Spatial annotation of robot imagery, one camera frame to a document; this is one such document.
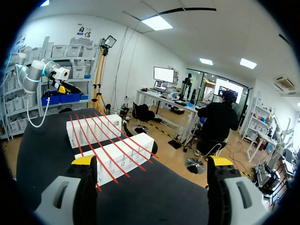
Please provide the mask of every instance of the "yellow tripod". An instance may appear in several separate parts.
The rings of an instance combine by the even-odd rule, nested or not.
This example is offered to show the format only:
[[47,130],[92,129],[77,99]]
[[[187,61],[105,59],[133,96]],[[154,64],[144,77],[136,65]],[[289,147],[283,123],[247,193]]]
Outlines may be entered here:
[[[102,48],[100,57],[99,57],[98,67],[97,67],[96,79],[95,79],[95,83],[93,84],[94,98],[92,99],[92,101],[90,102],[90,105],[88,107],[88,109],[89,109],[93,105],[93,108],[97,109],[98,111],[101,111],[101,113],[104,113],[104,110],[102,109],[102,107],[100,105],[100,98],[104,104],[104,108],[106,106],[103,96],[101,94],[101,84],[102,84],[103,70],[104,70],[104,64],[105,64],[105,59],[106,59],[107,54],[108,54],[108,49],[106,47]],[[98,74],[99,74],[100,68],[101,68],[100,79],[99,79],[99,83],[98,83]]]

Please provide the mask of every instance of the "wall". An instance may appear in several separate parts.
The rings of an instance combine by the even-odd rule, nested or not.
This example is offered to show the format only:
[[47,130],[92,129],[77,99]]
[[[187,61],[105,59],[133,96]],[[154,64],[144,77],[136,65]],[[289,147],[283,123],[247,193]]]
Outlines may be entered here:
[[[21,29],[20,33],[26,35],[25,44],[30,47],[41,47],[45,36],[50,36],[49,42],[54,42],[55,45],[68,45],[70,39],[78,31],[78,23],[88,25],[92,28],[92,40],[94,43],[98,43],[100,39],[106,38],[109,35],[117,39],[113,48],[109,50],[104,70],[102,93],[105,102],[108,104],[111,102],[111,99],[114,101],[112,93],[122,48],[122,40],[126,32],[125,26],[92,16],[59,15],[27,23]],[[137,31],[134,32],[132,29],[127,30],[124,43],[120,68],[116,79],[118,108],[120,108],[126,94],[129,96],[129,106],[132,106],[137,89],[154,85],[154,66],[164,68],[171,66],[179,70],[178,84],[181,85],[181,81],[186,75],[186,64],[178,56],[143,34],[139,34]]]
[[[249,87],[253,87],[252,97],[250,99],[249,107],[252,105],[253,98],[259,97],[262,99],[264,107],[276,108],[275,115],[279,120],[279,124],[283,130],[286,130],[289,118],[291,118],[291,124],[289,129],[294,128],[298,121],[299,111],[296,111],[289,103],[281,97],[281,95],[268,84],[264,83],[261,80],[254,79],[249,83]],[[247,110],[246,118],[250,114],[250,110]],[[245,128],[246,120],[241,126],[241,131]]]

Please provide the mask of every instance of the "wooden floor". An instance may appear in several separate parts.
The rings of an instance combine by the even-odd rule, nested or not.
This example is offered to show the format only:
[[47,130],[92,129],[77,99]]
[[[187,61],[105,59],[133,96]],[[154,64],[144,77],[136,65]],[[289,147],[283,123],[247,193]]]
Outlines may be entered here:
[[[159,115],[169,119],[170,121],[176,122],[177,124],[180,124],[184,126],[186,122],[188,121],[189,113],[185,112],[183,115],[177,115],[170,110],[166,109],[159,109],[158,111]],[[177,134],[177,128],[166,125],[166,124],[160,124],[154,121],[150,121],[153,125],[161,128],[163,131],[169,133],[172,136],[176,136]],[[140,124],[139,121],[135,120],[131,116],[131,120],[128,123],[128,128],[130,131],[135,134],[135,132],[132,130],[132,126]],[[183,152],[183,147],[180,147],[179,149],[173,148],[171,145],[168,144],[168,141],[172,140],[169,136],[165,135],[158,129],[152,127],[151,125],[144,123],[149,128],[148,135],[155,139],[155,142],[158,145],[158,152],[157,156],[159,156],[158,161],[179,174],[180,176],[190,180],[191,182],[198,184],[202,187],[205,187],[207,184],[207,173],[195,175],[190,173],[185,168],[185,161],[188,158],[196,158],[194,155],[193,149],[188,149],[187,152]],[[20,147],[20,143],[22,140],[22,136],[16,137],[13,140],[6,142],[2,141],[2,149],[5,151],[5,156],[7,159],[8,166],[11,170],[12,176],[16,177],[16,163],[17,163],[17,155]],[[249,143],[246,141],[243,141],[241,139],[241,136],[238,134],[237,131],[232,131],[228,141],[227,146],[222,150],[220,156],[225,157],[231,161],[232,158],[234,158],[234,166],[235,168],[239,169],[240,171],[252,174],[251,168],[257,164],[261,159],[263,159],[266,154],[263,154],[259,152],[251,163],[248,163],[246,150],[249,147]]]

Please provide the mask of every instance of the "office chair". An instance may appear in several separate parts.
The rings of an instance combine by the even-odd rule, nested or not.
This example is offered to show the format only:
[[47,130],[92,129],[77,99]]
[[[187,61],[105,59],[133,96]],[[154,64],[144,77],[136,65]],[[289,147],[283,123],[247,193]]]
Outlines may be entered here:
[[217,151],[223,149],[226,146],[225,142],[219,142],[219,141],[201,141],[197,144],[197,149],[200,151],[201,156],[196,158],[188,158],[185,162],[186,168],[194,174],[201,174],[205,172],[205,165],[201,160],[203,157],[206,157],[208,155],[215,155]]
[[[125,131],[125,134],[128,136],[128,137],[132,137],[132,133],[129,131],[129,129],[127,128],[127,123],[123,123],[123,127],[124,127],[124,131]],[[158,144],[156,144],[156,142],[153,143],[153,146],[152,146],[152,153],[153,154],[156,154],[158,151]]]
[[150,111],[146,104],[137,105],[136,103],[133,103],[132,116],[141,121],[140,125],[134,125],[132,129],[138,134],[142,132],[148,133],[149,129],[146,126],[142,126],[142,122],[148,122],[149,120],[154,119],[155,113]]

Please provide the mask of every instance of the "person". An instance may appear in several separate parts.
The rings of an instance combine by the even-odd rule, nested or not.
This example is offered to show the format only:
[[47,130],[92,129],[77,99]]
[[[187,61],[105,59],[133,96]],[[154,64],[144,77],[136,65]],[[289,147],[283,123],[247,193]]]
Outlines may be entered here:
[[238,116],[232,108],[235,98],[233,91],[226,90],[223,92],[221,103],[213,102],[205,108],[199,109],[198,116],[206,118],[206,121],[200,131],[201,141],[198,142],[195,149],[196,156],[200,155],[199,149],[203,146],[203,143],[209,140],[223,142],[227,138],[230,129],[238,129]]

